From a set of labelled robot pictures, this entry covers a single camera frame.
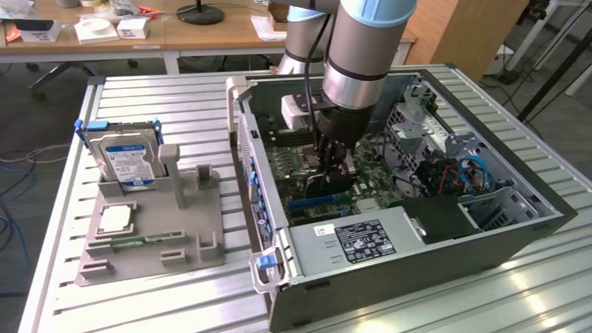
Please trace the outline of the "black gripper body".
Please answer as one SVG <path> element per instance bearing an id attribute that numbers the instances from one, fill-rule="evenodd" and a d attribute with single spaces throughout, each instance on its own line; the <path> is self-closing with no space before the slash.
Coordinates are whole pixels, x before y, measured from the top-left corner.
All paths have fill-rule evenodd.
<path id="1" fill-rule="evenodd" d="M 318 131 L 329 140 L 341 143 L 346 148 L 353 148 L 364 136 L 372 113 L 373 107 L 356 110 L 328 108 L 318 115 Z"/>

